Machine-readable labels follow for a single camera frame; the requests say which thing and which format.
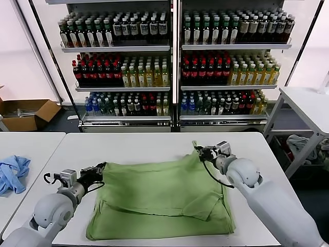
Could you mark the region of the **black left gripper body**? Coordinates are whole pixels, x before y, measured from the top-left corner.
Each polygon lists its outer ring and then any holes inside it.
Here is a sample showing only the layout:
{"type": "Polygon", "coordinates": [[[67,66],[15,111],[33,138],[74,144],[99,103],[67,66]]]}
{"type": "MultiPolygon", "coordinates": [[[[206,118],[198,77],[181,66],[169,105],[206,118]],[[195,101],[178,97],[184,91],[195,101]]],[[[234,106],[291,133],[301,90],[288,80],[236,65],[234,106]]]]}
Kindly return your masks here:
{"type": "Polygon", "coordinates": [[[80,171],[81,184],[94,184],[103,180],[102,168],[87,167],[80,171]]]}

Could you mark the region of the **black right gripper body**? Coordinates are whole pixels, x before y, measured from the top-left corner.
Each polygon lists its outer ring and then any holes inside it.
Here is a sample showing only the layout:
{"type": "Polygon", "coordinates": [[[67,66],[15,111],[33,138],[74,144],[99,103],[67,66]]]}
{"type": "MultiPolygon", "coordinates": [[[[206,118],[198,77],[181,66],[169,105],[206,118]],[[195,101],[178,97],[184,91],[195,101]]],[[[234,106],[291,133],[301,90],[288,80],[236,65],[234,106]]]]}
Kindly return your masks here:
{"type": "Polygon", "coordinates": [[[206,146],[203,147],[202,157],[205,161],[213,161],[218,157],[218,148],[217,146],[206,146]]]}

